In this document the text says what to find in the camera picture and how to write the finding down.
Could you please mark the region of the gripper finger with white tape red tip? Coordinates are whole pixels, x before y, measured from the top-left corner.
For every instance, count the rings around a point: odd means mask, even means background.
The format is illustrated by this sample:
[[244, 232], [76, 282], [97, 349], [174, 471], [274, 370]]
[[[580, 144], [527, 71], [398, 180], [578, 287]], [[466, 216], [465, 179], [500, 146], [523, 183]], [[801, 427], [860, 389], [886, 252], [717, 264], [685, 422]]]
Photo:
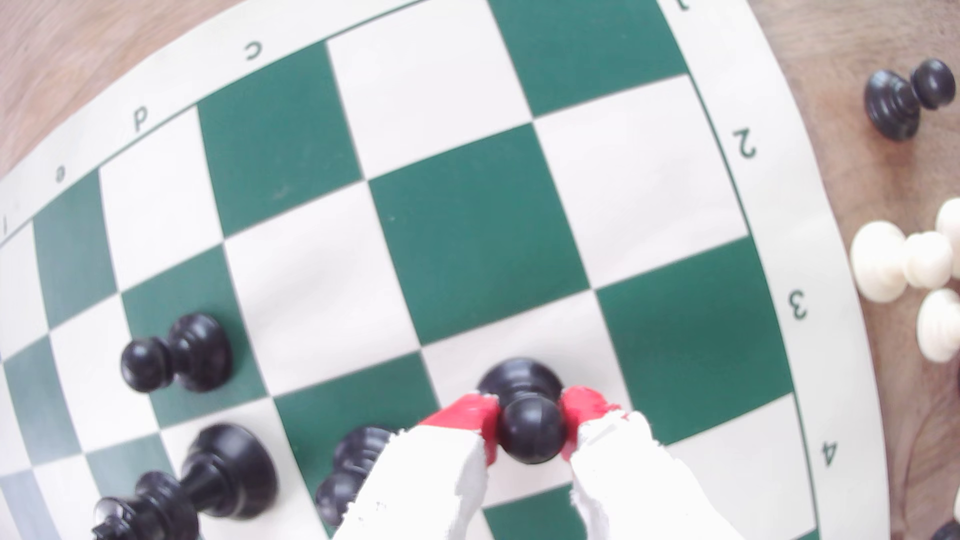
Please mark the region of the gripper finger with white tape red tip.
[[588, 539], [742, 539], [641, 411], [587, 386], [565, 388], [560, 411], [570, 500]]
[[498, 453], [498, 397], [469, 392], [391, 436], [334, 539], [465, 539]]

